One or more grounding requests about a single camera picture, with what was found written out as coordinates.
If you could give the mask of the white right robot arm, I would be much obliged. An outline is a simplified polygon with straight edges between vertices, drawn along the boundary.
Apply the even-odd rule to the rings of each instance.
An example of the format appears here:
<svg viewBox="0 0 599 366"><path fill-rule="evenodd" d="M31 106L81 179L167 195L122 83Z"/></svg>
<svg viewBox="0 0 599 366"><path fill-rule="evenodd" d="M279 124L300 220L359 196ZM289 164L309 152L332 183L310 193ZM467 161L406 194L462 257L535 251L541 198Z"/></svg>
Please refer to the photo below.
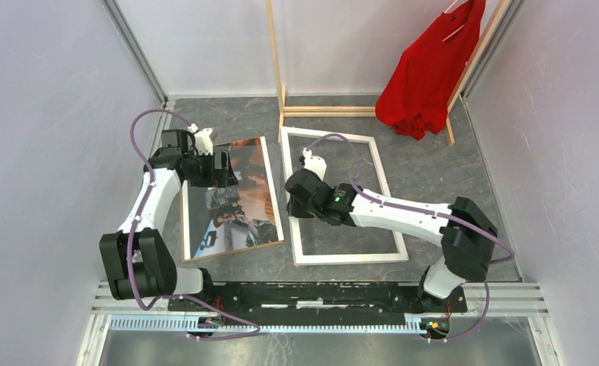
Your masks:
<svg viewBox="0 0 599 366"><path fill-rule="evenodd" d="M453 204L423 204L347 183L333 188L308 169L294 172L284 188L290 196L287 212L297 219L384 229L439 246L441 258L428 267L416 291L424 310L438 310L460 285L487 278L498 232L468 198L458 197Z"/></svg>

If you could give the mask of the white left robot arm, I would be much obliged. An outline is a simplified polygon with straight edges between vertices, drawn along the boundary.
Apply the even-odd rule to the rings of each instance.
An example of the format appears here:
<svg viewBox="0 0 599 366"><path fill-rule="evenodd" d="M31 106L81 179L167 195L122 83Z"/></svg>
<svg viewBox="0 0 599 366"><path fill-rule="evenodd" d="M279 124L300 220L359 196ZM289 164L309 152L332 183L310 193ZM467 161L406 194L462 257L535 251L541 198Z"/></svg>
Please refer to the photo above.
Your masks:
<svg viewBox="0 0 599 366"><path fill-rule="evenodd" d="M127 219L114 233L101 237L99 248L113 298L172 295L177 267L162 238L165 219L184 185L227 188L238 184L230 149L214 146L210 128L170 129L162 147L147 159L143 183Z"/></svg>

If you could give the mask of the white wooden picture frame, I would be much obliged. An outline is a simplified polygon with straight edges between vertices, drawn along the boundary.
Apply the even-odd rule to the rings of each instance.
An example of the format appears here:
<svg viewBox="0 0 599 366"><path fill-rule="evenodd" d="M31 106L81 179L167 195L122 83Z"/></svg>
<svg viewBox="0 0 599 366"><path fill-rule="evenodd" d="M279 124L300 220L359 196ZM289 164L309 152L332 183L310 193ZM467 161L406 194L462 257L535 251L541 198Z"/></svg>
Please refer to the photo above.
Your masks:
<svg viewBox="0 0 599 366"><path fill-rule="evenodd" d="M281 127L279 131L280 148L282 152L283 176L289 178L292 173L290 136L315 137L316 139L325 138L327 140L336 140L339 133L333 133L323 130L310 130L296 127ZM361 136L344 133L341 138L349 143L362 143L368 145L376 170L376 176L380 183L380 191L383 195L391 195L384 172L380 154L376 146L376 141L371 136ZM290 243L293 250L293 262L296 266L304 265L353 265L353 264L376 264L390 262L408 261L408 252L405 246L405 240L402 234L394 231L393 240L396 244L396 253L378 253L378 254L338 254L338 255L305 255L303 253L302 238L300 232L300 222L295 217L289 218L290 224Z"/></svg>

